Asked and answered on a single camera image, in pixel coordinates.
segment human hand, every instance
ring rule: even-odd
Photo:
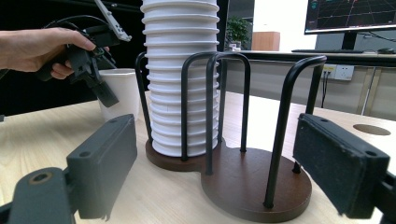
[[[36,72],[62,53],[65,44],[73,44],[85,50],[95,48],[79,32],[64,28],[0,31],[0,69]],[[72,73],[69,61],[52,66],[51,75],[55,78],[64,79]]]

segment potted plant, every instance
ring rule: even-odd
[[[225,49],[231,49],[230,44],[235,43],[238,48],[246,49],[249,22],[243,18],[232,16],[227,20],[225,35]]]

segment desk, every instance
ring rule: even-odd
[[[224,134],[230,147],[240,142],[242,95],[227,93]],[[272,149],[278,101],[250,97],[247,146]],[[292,105],[283,155],[292,160],[292,146],[298,115],[303,105]],[[396,122],[361,117],[316,108],[314,114],[330,119],[348,131],[366,139],[391,156],[396,156]],[[355,123],[366,123],[389,130],[388,136],[361,133],[353,129]],[[6,117],[0,122],[0,204],[12,201],[14,187],[23,176],[45,167],[66,166],[65,157],[95,132],[102,124],[96,101],[52,108],[28,114]],[[216,207],[201,187],[200,174],[177,173],[161,169],[146,157],[148,140],[144,118],[136,122],[138,155],[127,176],[120,196],[108,222],[79,220],[77,223],[254,223],[234,217]],[[395,173],[395,161],[390,170]],[[372,220],[350,220],[339,217],[330,201],[312,182],[311,202],[304,213],[287,223],[378,223],[380,214]]]
[[[348,64],[372,67],[396,67],[396,54],[342,54],[342,53],[291,53],[278,51],[242,50],[250,60],[268,60],[273,62],[297,62],[303,58],[326,55],[327,63]]]

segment dark wooden base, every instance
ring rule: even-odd
[[[201,172],[206,195],[230,214],[256,222],[284,222],[299,216],[309,204],[312,186],[308,175],[291,171],[294,162],[280,160],[274,207],[263,206],[272,153],[248,148],[229,148],[225,142],[213,150],[213,175],[205,175],[205,155],[181,161],[158,153],[147,141],[146,155],[155,165],[178,172]]]

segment stack of white cups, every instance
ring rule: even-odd
[[[217,51],[216,0],[143,0],[148,89],[153,148],[159,153],[181,156],[181,68],[191,55]],[[199,60],[189,69],[188,155],[205,154],[206,63]],[[219,83],[213,74],[213,147],[218,143]]]

